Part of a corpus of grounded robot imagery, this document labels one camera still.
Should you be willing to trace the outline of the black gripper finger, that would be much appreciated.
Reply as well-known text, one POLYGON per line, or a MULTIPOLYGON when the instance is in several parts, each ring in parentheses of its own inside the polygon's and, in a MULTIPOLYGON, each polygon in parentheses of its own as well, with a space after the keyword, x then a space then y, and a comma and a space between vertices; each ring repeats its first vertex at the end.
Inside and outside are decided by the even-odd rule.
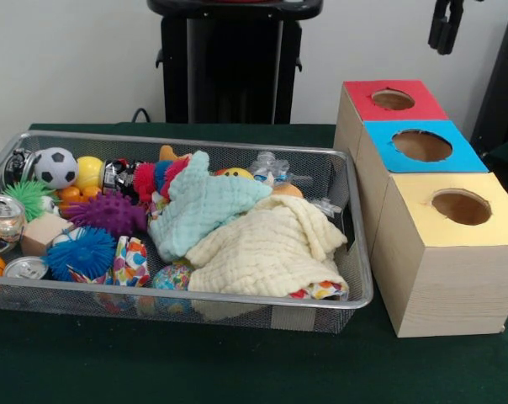
POLYGON ((442 1, 442 3, 445 5, 445 8, 437 51, 440 55, 449 55, 452 53, 463 16, 463 0, 442 1))
POLYGON ((444 24, 447 22, 447 0, 436 0, 428 37, 429 46, 438 46, 444 24))

